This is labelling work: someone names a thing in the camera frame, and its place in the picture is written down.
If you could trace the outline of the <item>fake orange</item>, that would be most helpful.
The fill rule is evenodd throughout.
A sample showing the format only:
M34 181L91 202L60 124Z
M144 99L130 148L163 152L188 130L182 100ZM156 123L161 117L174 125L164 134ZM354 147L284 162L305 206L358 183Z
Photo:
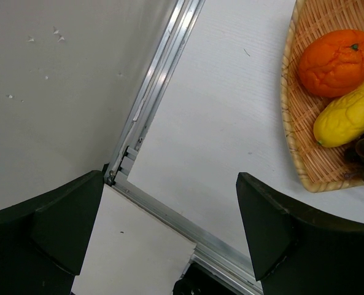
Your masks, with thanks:
M308 45L299 61L302 85L313 95L337 98L364 81L364 31L329 32Z

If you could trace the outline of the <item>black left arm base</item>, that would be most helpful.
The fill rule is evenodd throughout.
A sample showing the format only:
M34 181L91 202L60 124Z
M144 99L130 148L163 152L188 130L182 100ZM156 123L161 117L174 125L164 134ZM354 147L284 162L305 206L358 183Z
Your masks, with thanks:
M171 294L254 294L233 280L196 261L190 261L181 277L175 282Z

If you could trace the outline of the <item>yellow fake lemon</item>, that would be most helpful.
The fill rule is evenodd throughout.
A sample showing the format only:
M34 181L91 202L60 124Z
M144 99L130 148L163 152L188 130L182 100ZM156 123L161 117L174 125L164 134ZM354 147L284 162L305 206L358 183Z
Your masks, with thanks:
M364 82L352 92L333 100L316 118L316 142L336 148L364 134Z

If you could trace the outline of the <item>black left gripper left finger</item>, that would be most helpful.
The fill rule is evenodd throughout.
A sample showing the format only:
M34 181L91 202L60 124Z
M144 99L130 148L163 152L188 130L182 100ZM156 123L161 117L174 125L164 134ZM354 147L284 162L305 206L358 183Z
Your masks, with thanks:
M0 294L70 294L103 194L91 171L0 210Z

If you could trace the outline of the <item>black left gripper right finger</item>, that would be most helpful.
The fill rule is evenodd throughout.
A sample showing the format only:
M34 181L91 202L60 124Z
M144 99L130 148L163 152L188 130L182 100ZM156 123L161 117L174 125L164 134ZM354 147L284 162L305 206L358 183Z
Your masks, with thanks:
M265 294L364 294L364 224L318 210L241 172L236 192Z

